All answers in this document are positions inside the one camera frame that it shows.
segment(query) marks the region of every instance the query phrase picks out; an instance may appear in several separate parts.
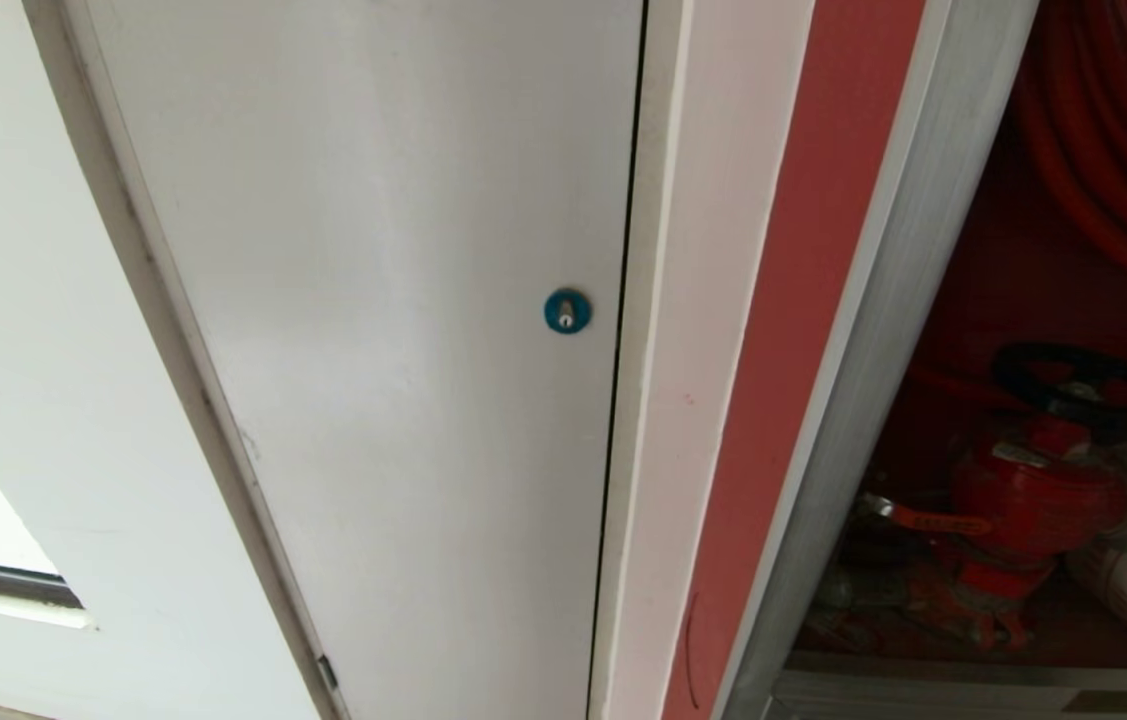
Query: white wall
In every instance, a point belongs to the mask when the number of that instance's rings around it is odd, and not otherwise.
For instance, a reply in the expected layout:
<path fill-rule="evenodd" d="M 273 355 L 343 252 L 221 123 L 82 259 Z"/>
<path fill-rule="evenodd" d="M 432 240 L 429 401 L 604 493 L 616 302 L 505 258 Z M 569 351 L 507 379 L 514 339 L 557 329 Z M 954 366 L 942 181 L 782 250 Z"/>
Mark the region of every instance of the white wall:
<path fill-rule="evenodd" d="M 316 719 L 66 136 L 0 1 L 0 489 L 95 620 L 0 615 L 0 705 Z"/>

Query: label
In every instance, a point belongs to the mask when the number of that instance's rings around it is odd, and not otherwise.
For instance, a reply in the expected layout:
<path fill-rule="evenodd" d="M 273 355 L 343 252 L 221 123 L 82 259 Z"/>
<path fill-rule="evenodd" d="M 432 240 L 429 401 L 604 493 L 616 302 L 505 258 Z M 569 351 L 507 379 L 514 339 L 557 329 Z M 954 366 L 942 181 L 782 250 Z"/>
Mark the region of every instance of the label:
<path fill-rule="evenodd" d="M 994 446 L 990 454 L 994 457 L 999 457 L 999 460 L 1015 462 L 1019 465 L 1029 465 L 1030 468 L 1040 469 L 1048 466 L 1047 457 L 1039 455 L 1038 452 L 1024 450 L 1024 447 L 1019 445 L 1012 445 L 1010 442 L 999 443 L 999 445 Z"/>
<path fill-rule="evenodd" d="M 1061 709 L 1063 714 L 1074 712 L 1101 712 L 1101 714 L 1127 714 L 1127 691 L 1080 691 L 1070 705 Z"/>
<path fill-rule="evenodd" d="M 960 536 L 984 536 L 993 530 L 985 519 L 941 515 L 915 516 L 912 527 L 928 533 L 956 533 Z"/>

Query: red wall panel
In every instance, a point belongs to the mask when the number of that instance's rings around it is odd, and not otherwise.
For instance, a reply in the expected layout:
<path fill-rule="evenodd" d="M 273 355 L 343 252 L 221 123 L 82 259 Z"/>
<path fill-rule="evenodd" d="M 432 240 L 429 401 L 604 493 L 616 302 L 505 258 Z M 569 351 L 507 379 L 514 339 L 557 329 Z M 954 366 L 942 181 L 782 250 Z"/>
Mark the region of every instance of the red wall panel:
<path fill-rule="evenodd" d="M 819 0 L 664 720 L 710 715 L 875 192 L 923 0 Z"/>

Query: scuff mark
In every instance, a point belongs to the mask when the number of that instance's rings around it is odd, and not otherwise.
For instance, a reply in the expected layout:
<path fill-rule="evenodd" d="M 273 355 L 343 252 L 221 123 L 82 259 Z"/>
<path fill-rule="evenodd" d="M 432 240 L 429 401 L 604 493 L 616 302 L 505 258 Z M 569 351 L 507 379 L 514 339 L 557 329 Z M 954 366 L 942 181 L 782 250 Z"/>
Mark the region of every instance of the scuff mark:
<path fill-rule="evenodd" d="M 85 534 L 85 536 L 116 536 L 116 534 L 123 533 L 124 530 L 117 528 L 59 528 L 63 533 L 79 533 Z"/>
<path fill-rule="evenodd" d="M 261 448 L 257 447 L 256 441 L 252 439 L 252 436 L 249 436 L 249 434 L 247 434 L 247 430 L 245 430 L 243 428 L 239 428 L 239 437 L 243 438 L 243 446 L 247 447 L 248 456 L 251 456 L 252 460 L 260 461 Z"/>
<path fill-rule="evenodd" d="M 687 625 L 683 628 L 683 666 L 687 674 L 687 700 L 692 701 L 692 710 L 701 708 L 701 703 L 696 701 L 696 684 L 692 683 L 692 616 L 696 614 L 699 594 L 701 593 L 692 593 L 692 598 L 687 601 Z"/>

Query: valve handle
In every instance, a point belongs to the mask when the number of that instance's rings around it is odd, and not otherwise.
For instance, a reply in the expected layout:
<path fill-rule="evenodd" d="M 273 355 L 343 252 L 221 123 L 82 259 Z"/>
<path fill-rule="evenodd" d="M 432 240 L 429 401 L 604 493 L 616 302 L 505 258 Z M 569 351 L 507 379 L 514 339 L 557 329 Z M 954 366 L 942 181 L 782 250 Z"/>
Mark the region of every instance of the valve handle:
<path fill-rule="evenodd" d="M 959 536 L 984 536 L 994 530 L 993 523 L 971 515 L 950 515 L 946 512 L 920 512 L 897 505 L 886 497 L 861 495 L 861 503 L 875 515 L 891 521 L 903 528 L 919 530 L 924 533 L 952 533 Z"/>
<path fill-rule="evenodd" d="M 1031 365 L 1066 366 L 1070 377 L 1061 384 L 1044 382 Z M 1085 347 L 1057 343 L 1015 343 L 999 348 L 992 365 L 994 382 L 1026 405 L 1093 430 L 1127 434 L 1127 405 L 1104 397 L 1106 383 L 1127 383 L 1127 361 Z"/>

